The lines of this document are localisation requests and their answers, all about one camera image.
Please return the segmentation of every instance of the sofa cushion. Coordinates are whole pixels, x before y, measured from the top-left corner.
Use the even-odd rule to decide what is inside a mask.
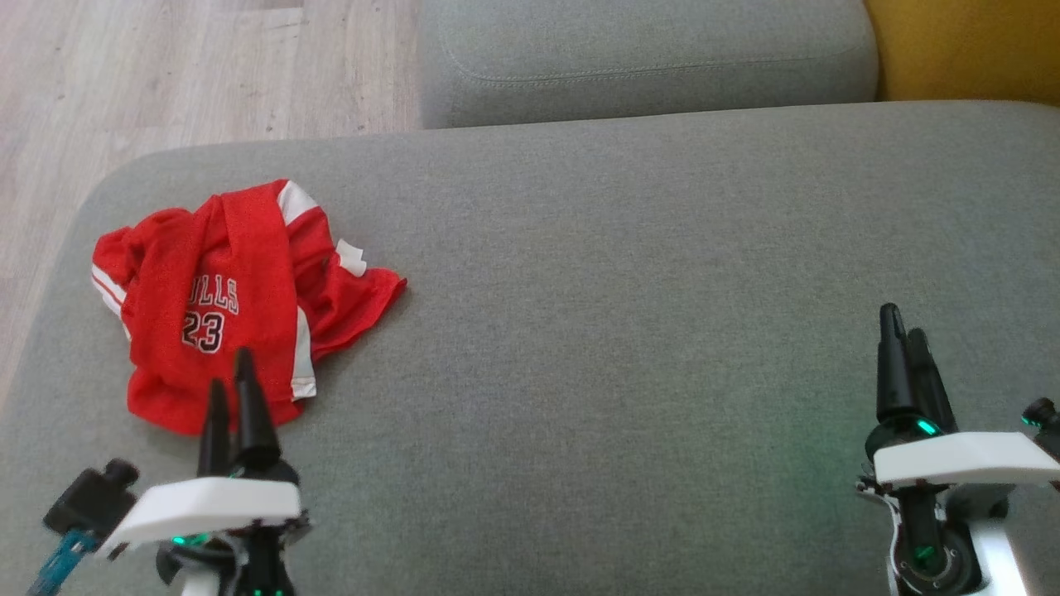
[[[144,486],[195,443],[125,411],[95,239],[290,177],[409,278],[281,428],[318,528],[299,593],[887,594],[887,513],[854,495],[877,313],[924,326],[966,430],[1060,387],[1060,110],[893,103],[220,145],[106,179],[76,216],[0,419],[0,577],[56,544],[85,467]],[[1060,584],[1060,499],[1012,529]],[[161,594],[152,553],[66,592]]]
[[[429,128],[871,101],[860,0],[424,0]]]

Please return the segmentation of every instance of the sofa seat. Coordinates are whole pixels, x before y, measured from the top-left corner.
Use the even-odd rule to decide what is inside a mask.
[[[194,474],[125,410],[100,234],[277,177],[408,292],[281,427],[317,529],[300,594],[884,596],[889,518],[854,494],[878,310],[931,337],[965,430],[1060,388],[1060,110],[888,103],[671,115],[145,157],[76,216],[0,416],[0,577],[86,467]],[[1012,533],[1060,585],[1060,499]],[[65,594],[164,593],[153,553]]]

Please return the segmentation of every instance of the basketball jersey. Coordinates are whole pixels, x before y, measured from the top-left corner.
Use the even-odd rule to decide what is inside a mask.
[[[273,422],[293,420],[316,396],[314,363],[353,344],[405,287],[361,257],[332,242],[323,210],[288,180],[105,234],[92,283],[129,338],[129,411],[199,434],[211,379],[229,384],[235,411],[232,366],[246,346]]]

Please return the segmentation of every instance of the robotic arm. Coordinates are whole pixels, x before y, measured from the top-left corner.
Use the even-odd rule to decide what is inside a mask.
[[[295,596],[284,553],[308,532],[299,478],[281,459],[250,351],[236,353],[238,397],[235,456],[229,458],[229,411],[225,385],[210,387],[199,442],[197,477],[147,489],[128,488],[139,473],[111,460],[101,474],[86,470],[45,515],[63,536],[30,596],[54,596],[90,554],[114,560],[127,547],[158,545],[155,558],[166,584],[182,581],[181,596]]]
[[[1023,420],[1040,430],[1034,440],[960,432],[924,332],[906,334],[884,304],[880,335],[879,425],[856,490],[890,512],[891,595],[1029,596],[1004,527],[1008,494],[1060,480],[1060,416],[1047,399],[1031,404]]]

